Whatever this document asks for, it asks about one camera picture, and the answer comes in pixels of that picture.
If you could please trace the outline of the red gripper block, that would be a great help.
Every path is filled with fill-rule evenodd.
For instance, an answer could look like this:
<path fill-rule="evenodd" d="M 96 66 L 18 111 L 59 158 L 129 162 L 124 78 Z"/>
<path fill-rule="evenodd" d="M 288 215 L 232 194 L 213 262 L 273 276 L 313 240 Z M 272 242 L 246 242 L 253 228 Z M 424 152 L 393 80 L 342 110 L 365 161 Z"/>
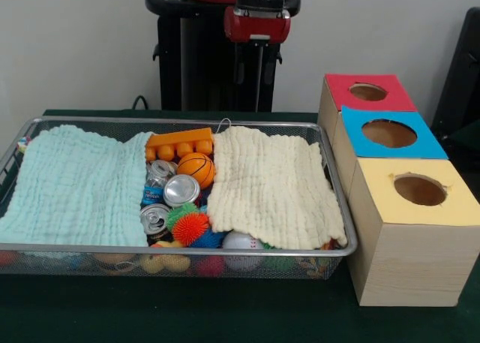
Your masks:
<path fill-rule="evenodd" d="M 255 11 L 229 6 L 224 11 L 225 35 L 234 43 L 265 41 L 263 48 L 263 83 L 271 85 L 275 79 L 276 46 L 290 33 L 291 19 L 287 10 L 281 12 Z M 235 44 L 235 84 L 245 80 L 244 44 Z"/>

